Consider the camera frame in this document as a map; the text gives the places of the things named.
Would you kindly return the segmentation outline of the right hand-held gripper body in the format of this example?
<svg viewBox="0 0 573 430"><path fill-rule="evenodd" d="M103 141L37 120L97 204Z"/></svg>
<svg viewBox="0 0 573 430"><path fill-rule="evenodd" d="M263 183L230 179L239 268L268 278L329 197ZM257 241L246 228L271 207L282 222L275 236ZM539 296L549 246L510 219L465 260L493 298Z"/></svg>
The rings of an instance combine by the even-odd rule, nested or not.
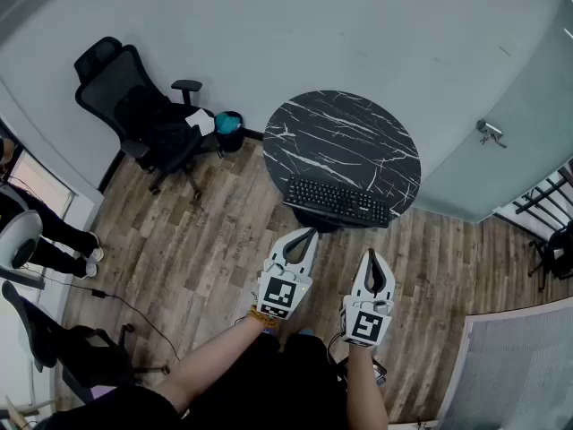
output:
<svg viewBox="0 0 573 430"><path fill-rule="evenodd" d="M389 299L344 296L340 310L340 338L363 348L380 345L389 327L393 306Z"/></svg>

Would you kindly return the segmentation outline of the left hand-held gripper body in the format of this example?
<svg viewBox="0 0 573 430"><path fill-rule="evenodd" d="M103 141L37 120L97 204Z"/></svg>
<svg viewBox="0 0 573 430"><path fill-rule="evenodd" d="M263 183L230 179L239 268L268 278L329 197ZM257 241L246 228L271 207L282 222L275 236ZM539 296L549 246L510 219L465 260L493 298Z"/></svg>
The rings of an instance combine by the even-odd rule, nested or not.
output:
<svg viewBox="0 0 573 430"><path fill-rule="evenodd" d="M302 263L276 262L263 264L257 296L257 311L288 320L312 285L310 268Z"/></svg>

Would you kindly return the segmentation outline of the black keyboard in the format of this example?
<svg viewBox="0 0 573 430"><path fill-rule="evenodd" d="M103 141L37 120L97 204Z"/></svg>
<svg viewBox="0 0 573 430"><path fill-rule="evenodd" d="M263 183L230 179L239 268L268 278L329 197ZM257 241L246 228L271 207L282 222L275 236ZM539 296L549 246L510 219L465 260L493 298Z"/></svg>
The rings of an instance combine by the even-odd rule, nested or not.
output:
<svg viewBox="0 0 573 430"><path fill-rule="evenodd" d="M389 206L383 196L341 182L304 176L291 176L286 189L283 203L296 210L351 225L371 228L389 226Z"/></svg>

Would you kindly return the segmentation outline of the person's right forearm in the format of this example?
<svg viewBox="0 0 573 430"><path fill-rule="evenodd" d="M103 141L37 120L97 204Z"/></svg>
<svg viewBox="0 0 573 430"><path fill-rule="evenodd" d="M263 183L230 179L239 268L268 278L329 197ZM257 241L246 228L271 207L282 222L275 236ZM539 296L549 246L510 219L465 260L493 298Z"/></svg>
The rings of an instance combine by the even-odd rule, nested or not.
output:
<svg viewBox="0 0 573 430"><path fill-rule="evenodd" d="M377 385L372 352L351 344L347 362L346 416L350 430L388 430L388 413Z"/></svg>

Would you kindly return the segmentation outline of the person's black clothing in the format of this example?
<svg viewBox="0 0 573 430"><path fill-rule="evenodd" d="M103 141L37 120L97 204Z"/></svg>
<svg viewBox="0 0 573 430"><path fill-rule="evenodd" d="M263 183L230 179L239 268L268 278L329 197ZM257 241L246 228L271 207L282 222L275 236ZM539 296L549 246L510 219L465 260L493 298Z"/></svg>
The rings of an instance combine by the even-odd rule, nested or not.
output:
<svg viewBox="0 0 573 430"><path fill-rule="evenodd" d="M347 430L346 394L315 336L262 333L180 416L156 392L122 386L55 413L41 430Z"/></svg>

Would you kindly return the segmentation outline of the black waste bin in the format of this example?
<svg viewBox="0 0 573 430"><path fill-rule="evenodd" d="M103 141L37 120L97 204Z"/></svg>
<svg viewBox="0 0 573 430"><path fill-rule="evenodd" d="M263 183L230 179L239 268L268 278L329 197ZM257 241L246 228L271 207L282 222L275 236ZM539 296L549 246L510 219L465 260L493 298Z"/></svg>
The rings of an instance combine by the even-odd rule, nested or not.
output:
<svg viewBox="0 0 573 430"><path fill-rule="evenodd" d="M238 151L242 147L244 141L244 120L242 126L234 133L228 135L222 135L218 134L216 131L216 136L218 138L218 143L222 151L224 152Z"/></svg>

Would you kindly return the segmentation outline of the round black marble table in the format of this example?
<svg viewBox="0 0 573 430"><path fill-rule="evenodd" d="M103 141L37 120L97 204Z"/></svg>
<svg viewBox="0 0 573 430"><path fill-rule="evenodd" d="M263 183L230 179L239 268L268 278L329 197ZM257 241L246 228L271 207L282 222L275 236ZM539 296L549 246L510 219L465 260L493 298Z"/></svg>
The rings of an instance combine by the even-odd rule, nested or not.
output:
<svg viewBox="0 0 573 430"><path fill-rule="evenodd" d="M263 156L283 196L291 176L341 182L383 196L390 222L407 211L421 184L420 157L406 128L373 101L344 91L311 91L285 102L265 128ZM291 209L320 232L370 228Z"/></svg>

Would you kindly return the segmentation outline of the teal bin bag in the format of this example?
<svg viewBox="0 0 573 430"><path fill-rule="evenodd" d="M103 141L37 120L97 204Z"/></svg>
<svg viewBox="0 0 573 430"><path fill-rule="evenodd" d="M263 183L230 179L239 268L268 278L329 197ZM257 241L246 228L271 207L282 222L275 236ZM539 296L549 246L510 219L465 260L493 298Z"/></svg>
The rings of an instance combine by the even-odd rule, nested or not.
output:
<svg viewBox="0 0 573 430"><path fill-rule="evenodd" d="M237 131L243 123L240 114L236 112L222 112L215 116L215 128L218 134L228 135Z"/></svg>

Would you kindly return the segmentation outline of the white paper sheet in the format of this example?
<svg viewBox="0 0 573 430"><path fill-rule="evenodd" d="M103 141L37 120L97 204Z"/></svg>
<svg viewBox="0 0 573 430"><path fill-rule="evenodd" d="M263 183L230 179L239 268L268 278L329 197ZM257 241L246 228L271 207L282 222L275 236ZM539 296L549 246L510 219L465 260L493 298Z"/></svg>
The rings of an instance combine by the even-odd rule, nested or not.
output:
<svg viewBox="0 0 573 430"><path fill-rule="evenodd" d="M197 128L202 136L207 136L215 131L214 116L203 108L199 108L193 114L187 116L185 122L191 128Z"/></svg>

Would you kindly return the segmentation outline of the grey textured panel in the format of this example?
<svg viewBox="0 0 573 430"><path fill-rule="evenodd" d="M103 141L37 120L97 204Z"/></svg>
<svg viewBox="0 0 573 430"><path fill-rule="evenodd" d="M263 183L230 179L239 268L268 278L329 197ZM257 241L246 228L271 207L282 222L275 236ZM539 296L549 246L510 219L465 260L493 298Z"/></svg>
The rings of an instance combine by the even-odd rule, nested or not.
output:
<svg viewBox="0 0 573 430"><path fill-rule="evenodd" d="M436 430L573 430L573 297L465 319Z"/></svg>

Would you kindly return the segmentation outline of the black chair with white label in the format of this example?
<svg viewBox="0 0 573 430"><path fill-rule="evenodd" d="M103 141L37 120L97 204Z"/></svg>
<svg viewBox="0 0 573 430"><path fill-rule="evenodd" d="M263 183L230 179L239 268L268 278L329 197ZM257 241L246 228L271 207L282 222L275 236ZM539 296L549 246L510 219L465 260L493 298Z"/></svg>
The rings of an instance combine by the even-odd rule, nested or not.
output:
<svg viewBox="0 0 573 430"><path fill-rule="evenodd" d="M539 268L543 269L539 292L544 291L549 274L559 280L573 278L573 220L555 231L547 241L533 240L528 245L541 257L539 264L527 273L532 277Z"/></svg>

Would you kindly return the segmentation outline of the frosted glass door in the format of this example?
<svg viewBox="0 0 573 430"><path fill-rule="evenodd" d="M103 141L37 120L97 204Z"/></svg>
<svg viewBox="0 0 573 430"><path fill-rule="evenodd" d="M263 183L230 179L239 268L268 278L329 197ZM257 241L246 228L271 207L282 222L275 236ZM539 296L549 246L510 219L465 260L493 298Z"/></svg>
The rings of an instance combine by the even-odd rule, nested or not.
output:
<svg viewBox="0 0 573 430"><path fill-rule="evenodd" d="M423 181L418 208L470 222L490 216L573 158L573 0L477 130Z"/></svg>

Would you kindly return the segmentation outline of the black mesh office chair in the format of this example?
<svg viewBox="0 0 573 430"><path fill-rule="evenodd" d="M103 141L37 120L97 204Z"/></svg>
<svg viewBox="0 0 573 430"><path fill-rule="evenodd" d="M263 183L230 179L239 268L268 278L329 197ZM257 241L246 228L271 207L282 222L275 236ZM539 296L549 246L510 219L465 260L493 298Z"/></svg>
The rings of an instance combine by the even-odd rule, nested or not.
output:
<svg viewBox="0 0 573 430"><path fill-rule="evenodd" d="M172 101L147 74L137 48L113 37L92 45L75 61L74 69L80 80L76 102L116 133L123 153L156 174L150 192L158 194L167 176L183 171L199 200L201 191L190 168L193 157L211 152L225 156L211 130L202 132L188 123L190 118L214 117L192 104L191 94L200 91L202 83L173 82L171 88L181 91L184 101Z"/></svg>

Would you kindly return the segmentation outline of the window with dark frame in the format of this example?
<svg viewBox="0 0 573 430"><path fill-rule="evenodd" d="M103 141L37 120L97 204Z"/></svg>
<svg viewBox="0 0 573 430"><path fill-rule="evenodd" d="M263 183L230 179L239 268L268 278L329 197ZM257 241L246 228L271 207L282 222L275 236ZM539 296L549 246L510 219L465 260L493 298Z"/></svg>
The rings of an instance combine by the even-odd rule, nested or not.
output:
<svg viewBox="0 0 573 430"><path fill-rule="evenodd" d="M75 197L73 191L32 156L1 119L0 138L14 143L11 160L0 165L0 177L33 194L63 219Z"/></svg>

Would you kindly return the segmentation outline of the light wooden frame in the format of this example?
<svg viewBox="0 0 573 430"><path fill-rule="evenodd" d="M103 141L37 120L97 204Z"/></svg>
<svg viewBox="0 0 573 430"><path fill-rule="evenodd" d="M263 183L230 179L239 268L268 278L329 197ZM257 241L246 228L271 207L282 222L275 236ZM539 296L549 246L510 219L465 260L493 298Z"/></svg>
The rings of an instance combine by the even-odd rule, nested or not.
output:
<svg viewBox="0 0 573 430"><path fill-rule="evenodd" d="M29 406L17 407L5 396L5 407L0 408L0 421L7 420L13 430L33 430L35 426L28 418L38 416L42 408L52 408L59 401L60 398L56 397Z"/></svg>

